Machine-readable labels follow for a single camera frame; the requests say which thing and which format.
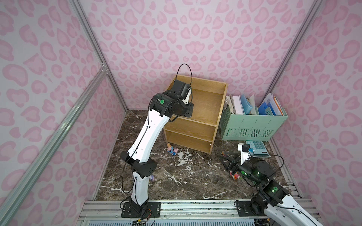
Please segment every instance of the pink leopard print wall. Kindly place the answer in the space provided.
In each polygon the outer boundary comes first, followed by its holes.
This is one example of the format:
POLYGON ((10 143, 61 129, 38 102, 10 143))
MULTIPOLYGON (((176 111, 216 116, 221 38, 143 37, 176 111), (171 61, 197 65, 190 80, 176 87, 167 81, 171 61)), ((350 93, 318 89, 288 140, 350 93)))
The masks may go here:
POLYGON ((0 1, 0 205, 99 68, 67 0, 0 1))
POLYGON ((361 11, 327 1, 275 89, 289 118, 274 137, 326 226, 362 223, 361 11))
POLYGON ((102 179, 123 117, 104 78, 10 226, 75 225, 84 201, 92 199, 102 179))
POLYGON ((259 102, 312 2, 81 0, 131 109, 146 108, 182 63, 259 102))

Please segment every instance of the wooden bookshelf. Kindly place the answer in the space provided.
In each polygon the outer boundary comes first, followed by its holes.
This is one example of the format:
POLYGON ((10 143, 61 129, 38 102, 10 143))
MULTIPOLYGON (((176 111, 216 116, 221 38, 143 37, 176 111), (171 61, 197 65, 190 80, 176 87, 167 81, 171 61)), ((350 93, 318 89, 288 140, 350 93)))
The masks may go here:
MULTIPOLYGON (((178 75, 177 80, 189 84, 191 77, 178 75)), ((167 142, 211 154, 227 87, 225 82, 192 78, 192 117, 178 117, 174 122, 168 122, 164 127, 167 142)))

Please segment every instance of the paper document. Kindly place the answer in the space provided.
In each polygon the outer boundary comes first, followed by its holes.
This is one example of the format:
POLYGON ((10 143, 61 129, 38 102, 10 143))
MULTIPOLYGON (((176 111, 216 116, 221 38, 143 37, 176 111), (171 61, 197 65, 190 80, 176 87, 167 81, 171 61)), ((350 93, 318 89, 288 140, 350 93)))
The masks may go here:
POLYGON ((249 98, 249 101, 250 101, 251 106, 253 107, 253 108, 251 109, 250 113, 251 113, 252 115, 257 115, 257 114, 256 114, 256 110, 255 110, 255 97, 254 97, 254 94, 249 98))
POLYGON ((280 112, 277 104, 274 101, 273 95, 271 93, 269 93, 266 98, 263 100, 262 103, 266 103, 266 105, 270 104, 271 109, 275 112, 275 115, 282 115, 282 113, 280 112))
POLYGON ((232 105, 230 96, 226 96, 225 102, 229 106, 230 112, 234 115, 235 114, 234 106, 232 105))
POLYGON ((233 101, 233 104, 234 104, 235 114, 243 115, 244 110, 243 110, 243 107, 241 105, 240 97, 239 96, 232 96, 232 101, 233 101))
POLYGON ((282 106, 280 105, 279 100, 278 100, 278 98, 276 96, 274 96, 274 101, 277 104, 277 107, 278 107, 279 111, 282 113, 282 115, 284 115, 283 111, 282 111, 282 106))

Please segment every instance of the wire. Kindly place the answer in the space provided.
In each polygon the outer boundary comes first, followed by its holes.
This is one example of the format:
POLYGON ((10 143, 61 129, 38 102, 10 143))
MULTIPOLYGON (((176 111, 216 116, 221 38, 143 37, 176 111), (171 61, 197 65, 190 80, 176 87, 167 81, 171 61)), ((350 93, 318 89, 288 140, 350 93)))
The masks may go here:
POLYGON ((236 208, 238 208, 239 206, 236 206, 236 205, 235 205, 236 202, 239 202, 239 200, 235 200, 235 201, 234 201, 234 206, 235 206, 236 208))
POLYGON ((152 215, 154 218, 153 223, 151 224, 151 226, 152 226, 156 221, 156 217, 154 216, 154 214, 152 213, 152 211, 150 209, 147 209, 146 211, 148 211, 150 213, 150 215, 152 215))
POLYGON ((129 199, 130 197, 131 197, 131 196, 126 197, 126 198, 123 199, 122 202, 119 204, 119 207, 120 207, 123 211, 126 211, 126 210, 123 209, 123 208, 121 207, 121 205, 122 205, 122 203, 123 203, 124 201, 126 201, 126 200, 129 199))
POLYGON ((190 101, 190 103, 192 103, 192 98, 193 98, 194 96, 192 95, 192 88, 191 88, 191 84, 190 84, 190 91, 191 91, 191 101, 190 101))
POLYGON ((149 210, 149 211, 150 211, 150 214, 149 214, 149 216, 147 217, 147 220, 149 220, 149 219, 150 219, 150 217, 151 217, 151 209, 147 209, 147 210, 149 210))
POLYGON ((151 215, 153 215, 153 223, 151 224, 151 226, 153 226, 153 224, 155 223, 155 221, 156 221, 156 217, 154 216, 154 214, 153 213, 151 213, 151 215))
POLYGON ((247 178, 246 177, 244 177, 243 175, 241 175, 241 177, 245 180, 245 182, 250 186, 250 187, 256 187, 256 184, 254 184, 254 185, 251 185, 251 184, 249 184, 249 182, 247 181, 247 178))
POLYGON ((149 110, 149 107, 150 107, 151 101, 152 101, 152 99, 151 99, 150 102, 148 103, 148 107, 147 107, 148 110, 147 110, 147 127, 146 127, 146 130, 144 131, 144 134, 142 135, 141 140, 138 142, 138 145, 137 145, 136 149, 133 151, 132 155, 127 159, 127 161, 125 162, 125 164, 124 164, 124 166, 123 166, 123 169, 122 169, 121 184, 122 184, 122 192, 123 192, 124 194, 130 193, 130 192, 132 191, 133 185, 134 185, 134 183, 135 183, 135 179, 134 179, 134 180, 133 180, 132 187, 131 187, 131 190, 129 190, 128 192, 125 192, 125 190, 124 190, 124 188, 123 188, 123 173, 124 173, 124 171, 125 171, 126 164, 127 164, 128 161, 132 158, 132 156, 136 153, 139 144, 141 143, 143 137, 145 136, 145 134, 146 134, 146 132, 147 132, 147 129, 150 127, 150 120, 149 120, 149 114, 148 114, 148 112, 150 111, 150 110, 149 110))
POLYGON ((174 119, 172 119, 172 120, 169 119, 168 121, 171 123, 171 122, 175 121, 176 118, 178 118, 178 115, 176 115, 176 117, 174 119))
POLYGON ((137 188, 137 183, 135 184, 135 200, 136 200, 136 203, 137 203, 137 205, 139 205, 140 206, 140 204, 138 203, 138 201, 137 201, 137 197, 136 197, 136 188, 137 188))
POLYGON ((272 173, 272 174, 269 176, 269 178, 272 177, 272 176, 274 176, 274 174, 276 174, 276 173, 284 166, 284 159, 283 159, 283 157, 281 157, 280 155, 271 155, 270 157, 273 157, 273 156, 278 156, 278 157, 280 157, 280 158, 283 160, 283 163, 282 163, 282 165, 279 167, 279 169, 277 169, 274 173, 272 173))
POLYGON ((298 213, 302 213, 304 216, 306 216, 314 225, 318 226, 314 221, 312 221, 311 218, 309 218, 305 213, 303 213, 300 209, 296 209, 296 208, 290 208, 290 207, 282 207, 282 206, 278 206, 276 205, 277 207, 279 208, 282 208, 282 209, 294 209, 296 211, 298 211, 298 213))
MULTIPOLYGON (((177 73, 176 73, 176 77, 175 77, 175 80, 177 79, 177 75, 178 75, 178 71, 180 70, 181 66, 184 65, 185 63, 181 64, 179 67, 178 67, 178 70, 177 70, 177 73)), ((190 69, 190 72, 191 72, 191 81, 190 81, 190 86, 191 86, 191 83, 192 83, 192 71, 191 71, 191 68, 188 64, 186 64, 189 69, 190 69)))

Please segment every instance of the marble floor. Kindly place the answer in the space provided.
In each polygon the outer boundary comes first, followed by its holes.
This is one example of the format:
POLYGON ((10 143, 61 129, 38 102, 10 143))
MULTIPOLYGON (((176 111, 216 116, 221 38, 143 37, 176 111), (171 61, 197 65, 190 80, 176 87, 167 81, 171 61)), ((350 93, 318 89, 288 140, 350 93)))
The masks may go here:
MULTIPOLYGON (((96 200, 123 200, 129 194, 122 192, 121 178, 125 162, 120 158, 122 151, 127 151, 136 140, 144 121, 146 110, 128 111, 114 146, 107 170, 102 180, 96 200)), ((157 169, 153 173, 155 180, 149 183, 150 200, 174 199, 245 199, 251 198, 256 189, 244 180, 235 181, 224 169, 218 156, 222 151, 237 152, 240 141, 221 140, 220 128, 217 132, 212 154, 173 145, 179 148, 176 156, 167 152, 167 144, 163 131, 159 134, 152 148, 151 158, 157 161, 157 169)), ((265 142, 268 152, 273 152, 265 142)), ((275 157, 266 159, 274 169, 279 166, 275 157)), ((282 185, 286 185, 279 171, 274 177, 282 185)), ((130 167, 124 170, 124 190, 129 191, 133 183, 130 167)))

